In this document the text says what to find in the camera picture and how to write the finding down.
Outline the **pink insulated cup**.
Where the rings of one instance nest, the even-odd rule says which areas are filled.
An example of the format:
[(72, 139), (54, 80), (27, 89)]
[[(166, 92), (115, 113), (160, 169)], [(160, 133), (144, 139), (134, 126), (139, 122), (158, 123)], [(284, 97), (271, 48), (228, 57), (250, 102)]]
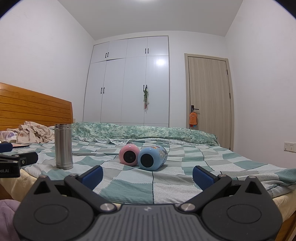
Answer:
[(139, 153), (140, 149), (138, 146), (134, 144), (127, 144), (119, 151), (119, 161), (124, 165), (136, 166)]

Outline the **blue cartoon insulated cup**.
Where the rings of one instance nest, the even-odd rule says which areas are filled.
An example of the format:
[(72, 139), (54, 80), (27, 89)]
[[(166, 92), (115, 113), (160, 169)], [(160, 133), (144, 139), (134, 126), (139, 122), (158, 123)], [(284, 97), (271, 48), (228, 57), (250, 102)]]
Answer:
[(138, 165), (142, 170), (156, 171), (163, 166), (168, 158), (166, 149), (162, 146), (151, 146), (140, 150)]

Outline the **crumpled beige floral clothing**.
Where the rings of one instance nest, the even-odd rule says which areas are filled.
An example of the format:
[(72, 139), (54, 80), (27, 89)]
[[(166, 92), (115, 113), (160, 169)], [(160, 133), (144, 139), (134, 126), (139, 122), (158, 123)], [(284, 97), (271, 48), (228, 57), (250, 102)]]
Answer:
[(1, 131), (1, 142), (16, 144), (48, 143), (55, 140), (52, 126), (47, 127), (33, 121), (25, 121), (17, 128)]

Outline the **wooden orange headboard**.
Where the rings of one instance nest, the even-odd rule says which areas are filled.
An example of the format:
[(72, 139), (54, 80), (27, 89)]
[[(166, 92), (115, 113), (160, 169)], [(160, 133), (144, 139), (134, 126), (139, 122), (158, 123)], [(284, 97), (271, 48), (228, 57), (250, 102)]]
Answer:
[(1, 130), (25, 121), (45, 126), (73, 123), (72, 102), (1, 83)]

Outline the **light wooden door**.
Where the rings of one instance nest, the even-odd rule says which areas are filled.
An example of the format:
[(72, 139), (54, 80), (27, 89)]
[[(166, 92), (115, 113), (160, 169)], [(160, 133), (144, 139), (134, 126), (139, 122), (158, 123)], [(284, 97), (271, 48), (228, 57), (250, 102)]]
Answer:
[[(234, 147), (234, 100), (227, 58), (185, 54), (186, 128), (214, 134), (219, 144)], [(200, 110), (196, 126), (189, 125), (191, 105)]]

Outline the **green hanging ornament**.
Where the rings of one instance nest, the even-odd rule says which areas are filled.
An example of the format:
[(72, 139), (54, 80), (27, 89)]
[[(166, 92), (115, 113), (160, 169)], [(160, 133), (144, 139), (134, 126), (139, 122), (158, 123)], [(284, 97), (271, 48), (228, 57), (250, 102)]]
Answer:
[(147, 111), (147, 107), (149, 105), (149, 91), (147, 85), (143, 86), (144, 93), (144, 111)]

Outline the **white built-in wardrobe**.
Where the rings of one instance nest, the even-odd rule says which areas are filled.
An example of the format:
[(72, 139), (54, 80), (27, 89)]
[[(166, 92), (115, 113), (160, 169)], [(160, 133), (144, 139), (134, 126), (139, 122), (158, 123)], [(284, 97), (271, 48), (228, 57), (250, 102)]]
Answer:
[[(83, 121), (169, 126), (169, 39), (121, 39), (93, 47)], [(144, 111), (143, 86), (149, 91)]]

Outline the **smartphone on bed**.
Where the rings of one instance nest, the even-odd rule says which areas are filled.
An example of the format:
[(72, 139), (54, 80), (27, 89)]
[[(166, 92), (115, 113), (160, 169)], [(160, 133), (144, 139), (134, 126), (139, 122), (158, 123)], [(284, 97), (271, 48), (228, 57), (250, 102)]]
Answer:
[(29, 144), (12, 144), (13, 148), (24, 148), (29, 147)]

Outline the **purple garment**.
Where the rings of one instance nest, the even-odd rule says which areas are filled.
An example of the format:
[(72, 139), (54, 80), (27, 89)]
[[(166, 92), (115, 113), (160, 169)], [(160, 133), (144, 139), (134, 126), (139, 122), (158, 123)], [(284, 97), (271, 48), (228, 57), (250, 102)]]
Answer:
[(20, 202), (11, 199), (1, 200), (0, 239), (7, 241), (20, 240), (13, 225), (13, 217)]

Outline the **orange hanging pouch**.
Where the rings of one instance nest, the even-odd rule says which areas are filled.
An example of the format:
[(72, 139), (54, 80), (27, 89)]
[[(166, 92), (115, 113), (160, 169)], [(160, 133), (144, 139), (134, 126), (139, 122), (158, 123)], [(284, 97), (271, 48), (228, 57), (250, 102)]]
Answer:
[(189, 114), (189, 125), (190, 126), (196, 126), (198, 124), (198, 116), (197, 114), (193, 111)]

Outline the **checkered green bed sheet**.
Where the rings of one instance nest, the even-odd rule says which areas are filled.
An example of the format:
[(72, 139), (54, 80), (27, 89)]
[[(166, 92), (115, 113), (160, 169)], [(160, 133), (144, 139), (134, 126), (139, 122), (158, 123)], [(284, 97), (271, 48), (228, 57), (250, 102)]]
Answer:
[(234, 180), (254, 175), (273, 198), (295, 190), (295, 169), (252, 161), (220, 146), (183, 144), (165, 141), (166, 162), (156, 171), (127, 166), (119, 161), (123, 143), (72, 141), (73, 167), (56, 167), (53, 142), (30, 144), (13, 150), (14, 154), (35, 152), (36, 164), (24, 167), (34, 177), (47, 175), (62, 180), (71, 173), (82, 174), (99, 165), (103, 179), (94, 191), (108, 201), (128, 204), (181, 204), (201, 192), (193, 181), (193, 169), (201, 166), (214, 175), (225, 174)]

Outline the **tall stainless steel cup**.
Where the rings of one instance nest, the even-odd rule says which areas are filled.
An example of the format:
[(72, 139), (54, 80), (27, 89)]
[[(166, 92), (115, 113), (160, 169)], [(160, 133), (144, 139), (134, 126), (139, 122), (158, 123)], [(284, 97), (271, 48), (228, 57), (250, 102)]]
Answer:
[(71, 124), (55, 124), (55, 160), (59, 169), (73, 168)]

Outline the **white wall socket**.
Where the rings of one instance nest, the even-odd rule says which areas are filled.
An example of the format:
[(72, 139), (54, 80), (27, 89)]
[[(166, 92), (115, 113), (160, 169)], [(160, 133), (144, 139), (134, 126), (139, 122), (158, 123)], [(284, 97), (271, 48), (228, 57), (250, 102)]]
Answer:
[(296, 152), (296, 143), (284, 142), (284, 151), (295, 153)]

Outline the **green floral duvet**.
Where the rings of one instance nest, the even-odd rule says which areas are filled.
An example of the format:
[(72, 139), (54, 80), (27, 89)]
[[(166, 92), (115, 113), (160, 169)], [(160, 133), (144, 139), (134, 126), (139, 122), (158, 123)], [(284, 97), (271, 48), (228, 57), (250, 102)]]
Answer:
[(166, 142), (182, 142), (219, 146), (214, 134), (188, 128), (160, 126), (122, 126), (114, 123), (78, 122), (70, 125), (72, 138), (86, 142), (124, 142), (143, 139), (162, 139)]

